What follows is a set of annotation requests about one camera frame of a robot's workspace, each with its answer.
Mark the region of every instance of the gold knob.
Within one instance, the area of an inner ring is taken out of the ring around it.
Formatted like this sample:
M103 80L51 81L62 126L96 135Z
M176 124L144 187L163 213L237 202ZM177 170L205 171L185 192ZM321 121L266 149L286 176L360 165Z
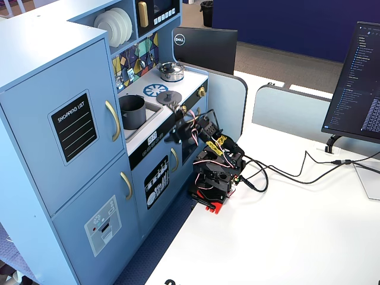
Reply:
M206 90L204 90L204 87L199 88L198 96L200 96L200 98L206 96Z

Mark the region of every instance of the blue wall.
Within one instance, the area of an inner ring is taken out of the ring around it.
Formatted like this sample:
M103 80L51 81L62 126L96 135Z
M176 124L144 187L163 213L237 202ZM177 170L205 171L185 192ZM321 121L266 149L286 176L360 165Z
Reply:
M213 28L239 41L343 62L358 21L380 23L379 0L217 0Z

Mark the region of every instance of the dell logo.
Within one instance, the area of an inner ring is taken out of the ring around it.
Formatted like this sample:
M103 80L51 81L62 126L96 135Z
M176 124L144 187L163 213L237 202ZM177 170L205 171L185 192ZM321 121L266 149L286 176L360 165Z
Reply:
M176 43L176 45L182 46L185 43L185 37L182 34L177 34L174 37L174 42Z

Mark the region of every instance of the blue burner graphic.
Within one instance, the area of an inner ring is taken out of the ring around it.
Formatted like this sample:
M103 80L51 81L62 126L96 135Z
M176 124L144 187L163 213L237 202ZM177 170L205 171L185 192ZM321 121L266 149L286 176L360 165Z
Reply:
M165 85L150 84L144 88L144 94L149 97L157 97L157 95L160 94L161 92L165 92L168 90L169 88L167 88Z

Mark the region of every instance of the monitor screen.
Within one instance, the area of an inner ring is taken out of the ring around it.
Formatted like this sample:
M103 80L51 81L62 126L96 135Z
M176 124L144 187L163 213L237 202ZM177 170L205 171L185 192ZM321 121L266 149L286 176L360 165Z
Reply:
M322 132L380 143L379 24L357 24Z
M178 61L233 75L238 31L179 27L173 35Z

